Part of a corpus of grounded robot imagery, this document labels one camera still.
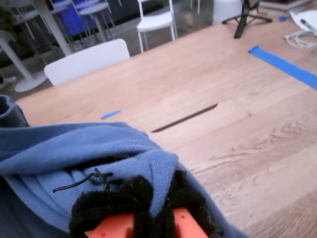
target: small blue tape piece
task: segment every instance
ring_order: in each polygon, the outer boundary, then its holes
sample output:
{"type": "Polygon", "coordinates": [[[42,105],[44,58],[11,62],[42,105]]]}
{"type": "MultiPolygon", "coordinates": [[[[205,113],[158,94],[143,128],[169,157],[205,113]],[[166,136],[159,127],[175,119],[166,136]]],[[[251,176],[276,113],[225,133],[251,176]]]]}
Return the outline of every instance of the small blue tape piece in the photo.
{"type": "Polygon", "coordinates": [[[312,88],[317,89],[317,75],[314,75],[302,68],[299,68],[296,65],[291,64],[278,56],[268,53],[262,50],[259,46],[255,46],[250,49],[249,53],[268,62],[276,68],[279,68],[285,73],[288,73],[289,75],[301,80],[312,88]]]}
{"type": "Polygon", "coordinates": [[[285,15],[281,15],[281,16],[279,17],[279,21],[285,21],[285,20],[286,20],[286,18],[287,18],[287,16],[285,16],[285,15]]]}
{"type": "Polygon", "coordinates": [[[101,117],[101,119],[109,118],[109,117],[111,117],[111,116],[113,116],[113,115],[116,115],[116,114],[118,114],[118,113],[120,113],[120,112],[121,112],[121,111],[114,111],[114,112],[112,112],[112,113],[104,114],[104,115],[101,117]]]}

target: black drawstring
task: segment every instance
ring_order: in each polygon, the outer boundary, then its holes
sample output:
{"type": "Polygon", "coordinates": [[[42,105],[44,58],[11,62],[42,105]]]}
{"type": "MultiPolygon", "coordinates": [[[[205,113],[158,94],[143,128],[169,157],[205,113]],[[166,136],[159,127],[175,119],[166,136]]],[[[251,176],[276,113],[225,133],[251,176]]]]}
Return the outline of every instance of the black drawstring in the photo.
{"type": "Polygon", "coordinates": [[[95,173],[88,174],[88,176],[85,177],[83,180],[81,180],[79,182],[76,182],[76,183],[73,183],[71,185],[64,186],[64,187],[57,187],[57,188],[53,189],[53,192],[57,192],[57,191],[69,189],[69,188],[72,188],[72,187],[76,187],[76,186],[86,182],[88,179],[90,179],[91,176],[99,177],[100,180],[104,184],[104,191],[108,192],[108,191],[110,191],[110,185],[109,184],[112,183],[112,181],[111,182],[107,182],[107,178],[109,176],[111,176],[111,175],[113,175],[113,173],[102,174],[102,173],[100,173],[100,171],[97,168],[95,168],[95,173]]]}

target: orange plastic part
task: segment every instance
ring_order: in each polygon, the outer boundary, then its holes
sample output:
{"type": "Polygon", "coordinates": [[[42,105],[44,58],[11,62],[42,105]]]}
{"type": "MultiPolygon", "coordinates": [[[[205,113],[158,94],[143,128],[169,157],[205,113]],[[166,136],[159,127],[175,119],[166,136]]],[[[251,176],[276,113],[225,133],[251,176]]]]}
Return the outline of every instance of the orange plastic part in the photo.
{"type": "MultiPolygon", "coordinates": [[[[174,209],[177,238],[208,238],[186,208],[174,209]]],[[[89,238],[133,238],[134,215],[117,215],[105,218],[89,238]]]]}
{"type": "Polygon", "coordinates": [[[89,238],[133,238],[134,215],[106,217],[89,238]]]}
{"type": "Polygon", "coordinates": [[[208,238],[186,208],[174,209],[177,238],[208,238]]]}

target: white chair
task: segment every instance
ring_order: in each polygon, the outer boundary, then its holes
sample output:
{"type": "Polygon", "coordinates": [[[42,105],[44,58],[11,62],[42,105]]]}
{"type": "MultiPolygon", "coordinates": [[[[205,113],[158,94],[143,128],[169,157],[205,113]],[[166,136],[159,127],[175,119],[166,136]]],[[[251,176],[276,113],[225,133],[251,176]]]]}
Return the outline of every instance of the white chair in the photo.
{"type": "MultiPolygon", "coordinates": [[[[193,0],[190,0],[190,9],[193,9],[193,0]]],[[[200,0],[197,2],[197,14],[200,14],[200,0]]]]}
{"type": "Polygon", "coordinates": [[[148,42],[145,33],[148,31],[155,31],[162,28],[170,27],[170,31],[172,34],[172,40],[174,41],[177,39],[177,29],[176,29],[176,23],[174,18],[174,9],[173,9],[173,2],[172,0],[169,1],[169,9],[170,11],[154,15],[154,16],[144,16],[143,13],[143,7],[142,3],[149,0],[138,0],[139,2],[139,9],[140,9],[140,15],[141,15],[141,21],[137,25],[138,35],[139,35],[139,41],[140,41],[140,48],[141,52],[143,53],[143,42],[142,42],[142,35],[141,32],[144,34],[145,44],[146,48],[148,49],[148,42]]]}
{"type": "Polygon", "coordinates": [[[40,13],[37,11],[36,7],[32,4],[30,4],[28,1],[22,1],[22,2],[19,2],[18,4],[15,4],[15,5],[8,4],[7,7],[10,8],[9,12],[11,12],[11,14],[12,14],[13,25],[14,26],[18,26],[18,25],[21,26],[21,29],[24,32],[26,39],[29,41],[29,44],[32,47],[32,50],[35,52],[36,57],[42,59],[45,64],[47,64],[45,58],[48,55],[53,54],[57,58],[58,57],[58,53],[56,52],[57,47],[55,47],[53,45],[53,43],[47,37],[46,33],[43,31],[43,29],[40,25],[40,22],[38,21],[38,17],[39,17],[39,19],[42,20],[42,22],[44,23],[45,27],[47,28],[47,30],[50,34],[51,34],[51,31],[48,28],[46,22],[43,20],[40,13]],[[33,8],[33,10],[25,11],[25,9],[28,9],[31,7],[33,8]],[[33,35],[33,32],[31,30],[30,26],[35,27],[37,29],[37,31],[40,33],[40,35],[42,36],[43,40],[47,43],[47,45],[50,49],[48,52],[41,53],[36,48],[35,43],[34,43],[35,37],[33,35]]]}
{"type": "Polygon", "coordinates": [[[130,58],[130,54],[127,44],[123,39],[117,39],[92,46],[50,63],[45,66],[44,72],[51,83],[56,86],[128,58],[130,58]]]}
{"type": "Polygon", "coordinates": [[[90,7],[92,5],[95,5],[95,4],[99,3],[99,2],[100,2],[100,0],[84,0],[81,3],[74,4],[74,8],[77,9],[77,10],[80,10],[80,9],[87,8],[87,7],[90,7]]]}
{"type": "Polygon", "coordinates": [[[57,1],[57,2],[53,2],[52,0],[50,0],[50,2],[51,2],[51,5],[52,5],[52,7],[54,9],[73,4],[72,0],[60,0],[60,1],[57,1]]]}
{"type": "Polygon", "coordinates": [[[92,15],[94,20],[95,20],[95,23],[97,25],[98,31],[99,31],[99,33],[101,35],[102,41],[106,42],[106,36],[104,34],[104,28],[103,28],[103,25],[101,25],[101,23],[100,23],[99,15],[101,15],[101,17],[103,18],[103,22],[106,24],[106,28],[108,30],[110,38],[112,38],[112,35],[111,35],[111,32],[110,32],[109,26],[108,26],[108,24],[106,22],[106,19],[105,19],[104,15],[103,15],[103,11],[104,10],[107,10],[109,19],[110,19],[111,24],[112,24],[112,27],[115,28],[113,19],[111,17],[111,10],[110,10],[108,2],[100,2],[100,3],[97,3],[95,5],[86,7],[84,9],[82,9],[82,10],[79,10],[79,15],[81,15],[81,16],[92,15]]]}

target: white chair backrest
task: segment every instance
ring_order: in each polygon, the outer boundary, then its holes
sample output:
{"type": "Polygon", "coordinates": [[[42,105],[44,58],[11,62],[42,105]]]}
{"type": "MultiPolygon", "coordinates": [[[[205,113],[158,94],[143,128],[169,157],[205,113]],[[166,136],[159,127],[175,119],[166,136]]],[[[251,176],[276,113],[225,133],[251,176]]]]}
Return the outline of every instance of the white chair backrest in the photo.
{"type": "Polygon", "coordinates": [[[130,58],[123,39],[102,43],[45,66],[44,73],[56,86],[130,58]]]}
{"type": "MultiPolygon", "coordinates": [[[[145,1],[150,1],[150,0],[138,0],[141,19],[144,17],[142,3],[145,1]]],[[[168,3],[169,3],[170,12],[172,13],[172,16],[174,17],[173,0],[168,0],[168,3]]]]}

